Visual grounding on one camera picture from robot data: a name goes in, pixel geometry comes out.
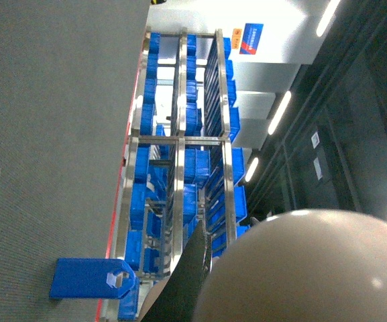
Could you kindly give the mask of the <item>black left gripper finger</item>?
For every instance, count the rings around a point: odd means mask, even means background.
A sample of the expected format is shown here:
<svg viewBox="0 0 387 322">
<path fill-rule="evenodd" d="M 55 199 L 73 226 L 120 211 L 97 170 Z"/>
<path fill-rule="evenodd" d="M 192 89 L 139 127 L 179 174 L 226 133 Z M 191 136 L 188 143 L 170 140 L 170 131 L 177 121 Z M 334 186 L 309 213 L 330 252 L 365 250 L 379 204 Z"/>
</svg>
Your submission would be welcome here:
<svg viewBox="0 0 387 322">
<path fill-rule="evenodd" d="M 212 238 L 199 221 L 162 292 L 142 321 L 192 321 L 199 293 L 211 271 Z"/>
</svg>

